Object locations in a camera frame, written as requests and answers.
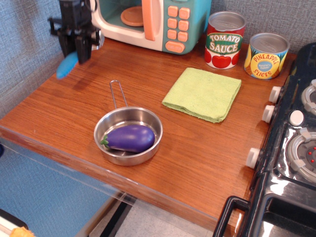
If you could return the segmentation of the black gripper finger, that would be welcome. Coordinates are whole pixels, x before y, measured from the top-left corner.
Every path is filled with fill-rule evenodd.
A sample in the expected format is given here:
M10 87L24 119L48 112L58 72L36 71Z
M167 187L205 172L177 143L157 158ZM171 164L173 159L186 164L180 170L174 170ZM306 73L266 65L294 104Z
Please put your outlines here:
M71 35L67 35L62 31L58 31L57 36L64 57L67 57L70 53L74 52L74 43Z
M83 64L91 57L92 44L87 37L77 36L75 39L79 64Z

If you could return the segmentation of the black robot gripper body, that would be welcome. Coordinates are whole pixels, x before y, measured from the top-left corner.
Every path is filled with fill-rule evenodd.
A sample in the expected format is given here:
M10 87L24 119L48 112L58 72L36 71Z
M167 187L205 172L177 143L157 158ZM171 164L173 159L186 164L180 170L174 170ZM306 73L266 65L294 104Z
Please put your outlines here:
M98 4L95 0L61 0L59 1L61 18L48 19L50 33L57 36L58 31L71 35L76 48L77 36L87 37L91 44L97 44L97 39L92 39L100 30L92 24L92 13L97 11Z

